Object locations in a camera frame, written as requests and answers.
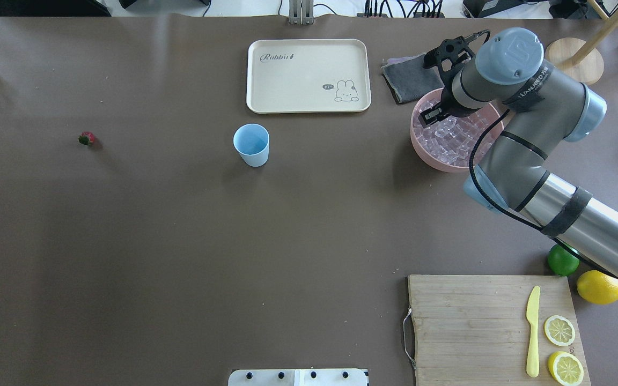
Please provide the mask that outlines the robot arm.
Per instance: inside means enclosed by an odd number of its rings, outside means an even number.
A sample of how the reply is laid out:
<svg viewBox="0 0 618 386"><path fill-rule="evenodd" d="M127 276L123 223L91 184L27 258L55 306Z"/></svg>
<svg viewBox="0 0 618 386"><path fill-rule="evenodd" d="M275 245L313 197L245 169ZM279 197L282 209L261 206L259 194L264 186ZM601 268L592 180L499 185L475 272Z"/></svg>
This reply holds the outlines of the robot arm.
<svg viewBox="0 0 618 386"><path fill-rule="evenodd" d="M605 100L547 61L539 37L520 27L446 39L424 54L423 68L437 68L444 85L420 113L423 127L493 101L513 113L483 159L469 161L466 193L618 278L618 212L544 166L560 142L584 139L602 122Z"/></svg>

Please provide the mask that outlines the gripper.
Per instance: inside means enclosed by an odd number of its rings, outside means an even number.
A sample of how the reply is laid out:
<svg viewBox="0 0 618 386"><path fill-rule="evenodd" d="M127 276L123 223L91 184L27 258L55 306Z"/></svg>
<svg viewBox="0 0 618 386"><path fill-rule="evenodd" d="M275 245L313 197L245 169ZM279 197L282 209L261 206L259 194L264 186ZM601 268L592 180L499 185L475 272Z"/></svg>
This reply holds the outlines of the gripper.
<svg viewBox="0 0 618 386"><path fill-rule="evenodd" d="M476 112L476 101L466 92L461 80L454 80L444 86L440 101L434 108L427 108L419 114L422 127L429 127L445 120L449 116L467 117Z"/></svg>

